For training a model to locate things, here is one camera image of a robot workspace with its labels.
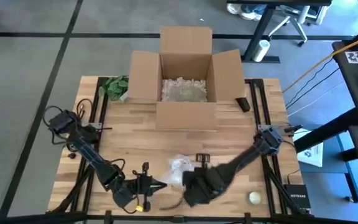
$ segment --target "plastic bag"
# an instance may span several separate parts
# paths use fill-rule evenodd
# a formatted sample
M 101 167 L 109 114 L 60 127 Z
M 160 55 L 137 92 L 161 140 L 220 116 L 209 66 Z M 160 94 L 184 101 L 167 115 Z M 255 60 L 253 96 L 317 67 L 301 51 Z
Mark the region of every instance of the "plastic bag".
M 177 155 L 169 160 L 170 171 L 162 177 L 162 182 L 171 185 L 182 186 L 182 175 L 184 171 L 194 171 L 194 166 L 189 157 Z
M 205 80 L 163 80 L 162 101 L 207 102 Z

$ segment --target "yellow tag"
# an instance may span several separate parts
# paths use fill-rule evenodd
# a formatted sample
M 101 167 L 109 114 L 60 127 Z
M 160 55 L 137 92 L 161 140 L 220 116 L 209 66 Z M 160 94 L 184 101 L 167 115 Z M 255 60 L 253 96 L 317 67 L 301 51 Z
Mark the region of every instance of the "yellow tag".
M 140 212 L 143 212 L 143 207 L 141 207 L 141 206 L 138 205 L 138 206 L 136 206 L 136 210 L 137 210 L 137 211 L 140 211 Z

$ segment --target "chair wheel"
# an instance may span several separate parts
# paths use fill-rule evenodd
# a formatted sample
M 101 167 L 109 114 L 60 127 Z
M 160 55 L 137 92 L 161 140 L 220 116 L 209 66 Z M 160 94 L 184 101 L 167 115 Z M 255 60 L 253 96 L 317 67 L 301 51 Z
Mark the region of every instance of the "chair wheel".
M 301 41 L 301 42 L 299 42 L 298 47 L 302 47 L 302 46 L 303 46 L 303 44 L 305 44 L 305 41 Z

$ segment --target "box flap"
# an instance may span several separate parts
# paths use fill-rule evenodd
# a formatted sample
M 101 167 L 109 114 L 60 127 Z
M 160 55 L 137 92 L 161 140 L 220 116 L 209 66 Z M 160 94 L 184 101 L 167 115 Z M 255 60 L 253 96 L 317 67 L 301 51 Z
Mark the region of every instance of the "box flap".
M 209 27 L 163 27 L 160 51 L 179 54 L 211 54 L 212 29 Z
M 160 54 L 133 51 L 128 97 L 158 101 L 161 94 L 161 77 Z
M 212 55 L 216 101 L 245 96 L 240 51 L 230 50 Z
M 158 102 L 156 128 L 215 129 L 215 103 Z

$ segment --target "black object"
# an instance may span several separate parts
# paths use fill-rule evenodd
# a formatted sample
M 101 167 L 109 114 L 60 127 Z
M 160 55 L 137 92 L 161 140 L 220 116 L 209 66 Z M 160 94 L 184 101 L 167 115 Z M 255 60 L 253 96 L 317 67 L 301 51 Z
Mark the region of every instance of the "black object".
M 251 110 L 251 107 L 249 106 L 248 100 L 245 97 L 236 98 L 237 103 L 242 109 L 242 112 L 248 112 Z
M 207 162 L 211 161 L 211 155 L 207 153 L 197 153 L 196 154 L 196 162 L 201 162 L 201 167 L 207 169 Z
M 311 207 L 306 186 L 298 184 L 285 184 L 284 187 L 299 209 L 304 210 L 306 213 L 310 213 Z
M 290 126 L 289 128 L 285 128 L 284 132 L 285 133 L 294 133 L 301 128 L 303 128 L 303 125 Z
M 186 190 L 183 196 L 186 203 L 193 207 L 197 204 L 208 204 L 219 197 L 230 186 L 237 172 L 261 154 L 276 154 L 282 141 L 281 135 L 272 127 L 260 129 L 254 136 L 253 145 L 231 162 L 209 168 L 204 172 L 185 171 L 183 185 L 186 186 Z
M 67 157 L 69 157 L 70 159 L 75 159 L 76 154 L 74 152 L 72 152 Z
M 145 195 L 144 197 L 144 211 L 150 210 L 150 203 L 147 201 L 147 197 L 152 196 L 154 192 L 160 190 L 167 185 L 156 181 L 151 176 L 147 176 L 149 169 L 149 163 L 145 162 L 142 166 L 142 173 L 138 174 L 136 171 L 132 171 L 137 176 L 133 180 L 125 180 L 125 175 L 121 168 L 109 161 L 104 160 L 97 151 L 91 146 L 91 144 L 98 144 L 98 132 L 91 125 L 82 127 L 80 125 L 80 117 L 71 111 L 62 111 L 49 121 L 48 128 L 53 134 L 60 135 L 68 133 L 67 144 L 70 147 L 76 149 L 85 160 L 87 160 L 90 166 L 96 171 L 96 175 L 103 186 L 105 191 L 111 190 L 115 203 L 124 208 L 129 202 L 138 199 L 138 195 Z M 77 184 L 81 187 L 84 182 L 84 177 L 80 179 Z M 69 197 L 62 202 L 63 208 L 66 208 L 70 203 Z

